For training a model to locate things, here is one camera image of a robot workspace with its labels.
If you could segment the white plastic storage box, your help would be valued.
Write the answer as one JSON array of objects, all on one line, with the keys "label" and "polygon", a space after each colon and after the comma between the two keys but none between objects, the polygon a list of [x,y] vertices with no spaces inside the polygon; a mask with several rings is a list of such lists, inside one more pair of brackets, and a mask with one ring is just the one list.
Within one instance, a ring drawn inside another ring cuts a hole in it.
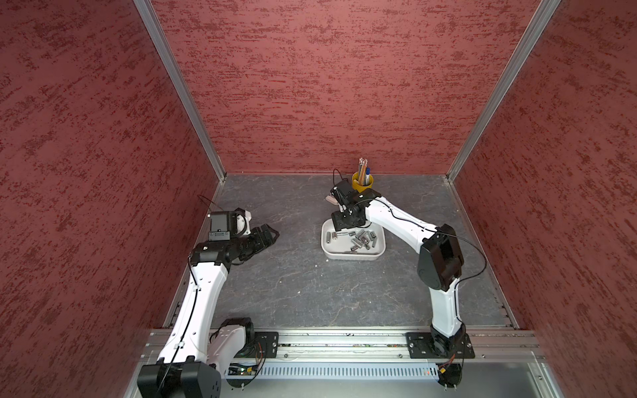
[{"label": "white plastic storage box", "polygon": [[385,232],[376,224],[335,230],[332,220],[322,225],[321,248],[330,260],[373,261],[386,250]]}]

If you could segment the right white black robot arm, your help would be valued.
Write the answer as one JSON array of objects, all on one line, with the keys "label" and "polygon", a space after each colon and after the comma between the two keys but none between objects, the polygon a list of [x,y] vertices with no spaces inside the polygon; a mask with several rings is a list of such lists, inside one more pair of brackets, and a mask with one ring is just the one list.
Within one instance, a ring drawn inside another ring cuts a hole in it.
[{"label": "right white black robot arm", "polygon": [[464,281],[464,256],[460,248],[463,239],[451,226],[424,222],[371,188],[358,192],[342,181],[331,188],[330,195],[339,206],[331,215],[335,230],[364,227],[368,223],[378,225],[418,254],[416,273],[431,297],[431,350],[439,358],[456,355],[466,335],[458,294]]}]

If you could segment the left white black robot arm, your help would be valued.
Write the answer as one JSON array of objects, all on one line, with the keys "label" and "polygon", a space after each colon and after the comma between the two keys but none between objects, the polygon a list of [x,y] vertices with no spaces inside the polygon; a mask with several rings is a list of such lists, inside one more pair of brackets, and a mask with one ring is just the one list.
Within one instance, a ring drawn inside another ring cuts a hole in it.
[{"label": "left white black robot arm", "polygon": [[219,397],[232,359],[250,343],[248,321],[232,321],[211,338],[213,315],[232,265],[271,247],[280,233],[264,224],[235,237],[229,232],[209,237],[188,258],[188,290],[167,343],[156,363],[139,372],[143,397]]}]

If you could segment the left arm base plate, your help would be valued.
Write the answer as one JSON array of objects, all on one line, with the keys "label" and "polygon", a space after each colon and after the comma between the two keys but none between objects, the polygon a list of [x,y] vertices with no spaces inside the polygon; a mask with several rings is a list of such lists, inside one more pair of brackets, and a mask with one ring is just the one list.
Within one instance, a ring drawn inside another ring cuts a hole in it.
[{"label": "left arm base plate", "polygon": [[236,354],[236,358],[276,358],[279,346],[278,332],[256,332],[254,338]]}]

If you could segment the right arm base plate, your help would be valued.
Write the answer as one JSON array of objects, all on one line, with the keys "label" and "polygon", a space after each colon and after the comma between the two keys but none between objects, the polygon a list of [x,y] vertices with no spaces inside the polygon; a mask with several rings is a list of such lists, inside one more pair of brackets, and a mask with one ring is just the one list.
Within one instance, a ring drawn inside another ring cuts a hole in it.
[{"label": "right arm base plate", "polygon": [[411,359],[475,359],[473,344],[464,329],[447,338],[438,332],[406,333]]}]

